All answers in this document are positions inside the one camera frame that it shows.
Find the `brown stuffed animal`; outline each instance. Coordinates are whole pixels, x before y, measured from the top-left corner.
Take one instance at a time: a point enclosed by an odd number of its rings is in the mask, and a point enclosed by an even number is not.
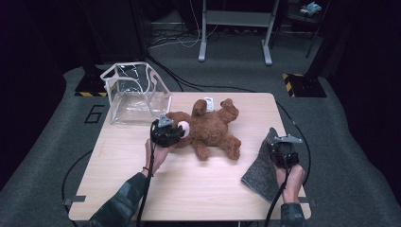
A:
[[[220,106],[218,111],[206,112],[206,100],[199,99],[191,116],[184,112],[168,113],[166,116],[174,120],[174,126],[177,126],[176,122],[186,121],[190,127],[188,136],[181,139],[177,148],[192,144],[198,158],[204,161],[210,154],[208,146],[220,147],[230,159],[237,160],[241,141],[228,132],[228,124],[236,120],[239,110],[230,98],[222,101]]]

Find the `clear plastic bag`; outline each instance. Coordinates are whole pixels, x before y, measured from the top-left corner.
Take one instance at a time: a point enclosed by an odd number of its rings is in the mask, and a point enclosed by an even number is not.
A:
[[[111,106],[111,124],[149,125],[168,113],[171,93],[146,62],[116,63],[101,76]]]

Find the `sleeve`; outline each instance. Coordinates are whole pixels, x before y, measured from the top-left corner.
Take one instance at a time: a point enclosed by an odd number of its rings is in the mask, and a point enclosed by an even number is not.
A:
[[[282,227],[307,227],[300,203],[284,203],[281,205]]]
[[[146,177],[135,174],[92,215],[85,227],[128,226],[145,193]]]

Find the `yellow and black hazard tape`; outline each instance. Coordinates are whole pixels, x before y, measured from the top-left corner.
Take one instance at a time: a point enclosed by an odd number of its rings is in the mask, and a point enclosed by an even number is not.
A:
[[[107,92],[76,92],[76,96],[107,96]]]
[[[303,74],[283,74],[284,83],[286,84],[286,89],[289,96],[295,96],[294,89],[292,84],[289,81],[289,77],[296,76],[296,77],[303,77]]]

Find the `hand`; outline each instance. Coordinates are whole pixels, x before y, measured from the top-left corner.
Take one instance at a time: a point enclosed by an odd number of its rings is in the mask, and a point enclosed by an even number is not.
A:
[[[274,165],[274,168],[276,170],[278,186],[281,186],[281,184],[286,179],[286,170],[277,167],[276,165]],[[301,190],[304,178],[304,169],[300,165],[293,166],[288,175],[286,188],[282,193],[284,203],[299,202],[298,193]]]
[[[142,173],[147,177],[148,176],[148,169],[150,167],[150,154],[151,154],[151,143],[150,143],[150,139],[147,140],[147,142],[145,143],[145,148],[147,150],[147,160],[146,160],[146,164],[145,167],[147,169],[143,169]],[[176,147],[176,145],[172,145],[168,148],[162,148],[159,146],[155,146],[154,148],[154,162],[153,162],[153,169],[152,169],[152,174],[154,174],[157,169],[159,169],[159,167],[162,165],[162,163],[165,161],[168,153],[173,150]]]

